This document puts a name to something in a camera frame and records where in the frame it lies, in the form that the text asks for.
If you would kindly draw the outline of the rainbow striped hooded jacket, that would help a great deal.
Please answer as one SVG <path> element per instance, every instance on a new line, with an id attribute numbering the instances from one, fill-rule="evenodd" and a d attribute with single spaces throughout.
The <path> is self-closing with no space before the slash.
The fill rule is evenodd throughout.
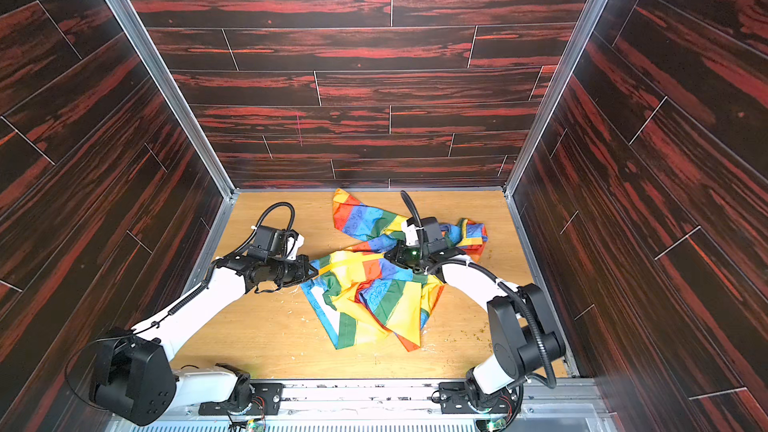
<path id="1" fill-rule="evenodd" d="M 318 276 L 301 285 L 332 345 L 339 350 L 393 334 L 406 350 L 419 349 L 444 283 L 385 258 L 405 237 L 406 218 L 338 189 L 332 219 L 359 242 L 312 261 Z"/>

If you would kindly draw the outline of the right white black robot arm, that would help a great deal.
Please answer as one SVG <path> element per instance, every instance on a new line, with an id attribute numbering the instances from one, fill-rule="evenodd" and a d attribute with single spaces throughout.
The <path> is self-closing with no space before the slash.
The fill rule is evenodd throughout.
<path id="1" fill-rule="evenodd" d="M 471 368 L 457 390 L 441 387 L 443 398 L 484 413 L 529 380 L 555 388 L 553 362 L 565 356 L 566 345 L 543 290 L 507 282 L 479 265 L 449 244 L 433 217 L 413 216 L 402 231 L 405 238 L 385 254 L 388 261 L 458 289 L 488 314 L 491 356 Z"/>

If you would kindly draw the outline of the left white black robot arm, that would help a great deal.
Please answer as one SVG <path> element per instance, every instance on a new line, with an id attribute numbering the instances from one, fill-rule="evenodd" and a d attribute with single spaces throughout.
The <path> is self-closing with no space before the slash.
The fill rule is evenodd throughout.
<path id="1" fill-rule="evenodd" d="M 294 230 L 256 226 L 239 248 L 210 264 L 194 289 L 129 329 L 110 330 L 97 341 L 89 400 L 138 426 L 195 404 L 223 413 L 249 411 L 249 373 L 224 363 L 191 369 L 170 363 L 204 325 L 242 296 L 259 292 L 261 283 L 282 289 L 316 277 L 299 251 L 303 243 Z"/>

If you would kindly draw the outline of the aluminium front rail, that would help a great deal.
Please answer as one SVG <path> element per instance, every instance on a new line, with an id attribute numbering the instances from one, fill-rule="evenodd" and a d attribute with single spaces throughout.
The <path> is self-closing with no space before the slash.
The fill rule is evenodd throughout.
<path id="1" fill-rule="evenodd" d="M 590 379 L 529 383 L 489 409 L 459 398 L 448 379 L 259 381 L 242 413 L 199 405 L 166 412 L 150 431 L 618 431 Z"/>

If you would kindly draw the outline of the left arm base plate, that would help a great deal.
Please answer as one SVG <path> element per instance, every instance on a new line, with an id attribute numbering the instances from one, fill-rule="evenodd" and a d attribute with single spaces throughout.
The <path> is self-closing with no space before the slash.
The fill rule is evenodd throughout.
<path id="1" fill-rule="evenodd" d="M 254 382 L 237 385 L 231 396 L 223 402 L 204 402 L 198 409 L 201 416 L 276 416 L 282 404 L 284 384 Z"/>

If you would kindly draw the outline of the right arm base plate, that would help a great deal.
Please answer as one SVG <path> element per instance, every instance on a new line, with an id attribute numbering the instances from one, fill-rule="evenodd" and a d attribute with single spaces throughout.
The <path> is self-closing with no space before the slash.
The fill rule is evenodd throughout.
<path id="1" fill-rule="evenodd" d="M 439 405 L 443 414 L 505 414 L 520 409 L 523 385 L 503 387 L 490 394 L 468 381 L 440 382 L 430 400 Z"/>

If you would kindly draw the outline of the left aluminium corner post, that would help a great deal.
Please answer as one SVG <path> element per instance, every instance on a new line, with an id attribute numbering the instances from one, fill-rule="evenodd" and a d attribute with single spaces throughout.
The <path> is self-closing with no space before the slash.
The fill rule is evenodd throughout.
<path id="1" fill-rule="evenodd" d="M 216 156 L 213 147 L 184 98 L 150 34 L 130 0 L 104 0 L 127 39 L 146 67 L 173 115 L 201 158 L 213 182 L 226 201 L 233 202 L 236 187 Z"/>

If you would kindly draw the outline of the aluminium corner post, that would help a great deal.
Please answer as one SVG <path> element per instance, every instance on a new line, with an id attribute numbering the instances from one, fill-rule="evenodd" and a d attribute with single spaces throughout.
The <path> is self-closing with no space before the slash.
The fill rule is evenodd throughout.
<path id="1" fill-rule="evenodd" d="M 150 34 L 130 0 L 104 0 L 127 39 L 146 67 L 173 115 L 201 158 L 213 182 L 226 201 L 233 202 L 236 187 L 216 156 L 213 147 L 184 98 Z"/>
<path id="2" fill-rule="evenodd" d="M 607 2 L 608 0 L 587 0 L 585 3 L 585 7 L 576 22 L 572 36 L 552 76 L 552 80 L 541 101 L 528 137 L 523 144 L 518 159 L 513 167 L 512 174 L 506 184 L 505 198 L 509 204 L 513 201 L 513 194 L 522 179 L 528 163 L 533 157 L 536 147 L 541 141 L 560 97 L 579 62 Z"/>

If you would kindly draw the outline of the right aluminium corner post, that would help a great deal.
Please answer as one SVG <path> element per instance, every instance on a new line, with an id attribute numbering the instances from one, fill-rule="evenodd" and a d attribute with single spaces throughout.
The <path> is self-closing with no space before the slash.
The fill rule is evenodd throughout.
<path id="1" fill-rule="evenodd" d="M 536 147 L 541 141 L 560 97 L 579 62 L 607 2 L 608 0 L 587 0 L 585 3 L 585 7 L 576 22 L 572 36 L 552 76 L 552 80 L 541 101 L 528 137 L 523 144 L 518 159 L 513 167 L 512 174 L 506 184 L 505 198 L 509 204 L 513 201 L 513 194 L 522 179 L 528 163 L 533 157 Z"/>

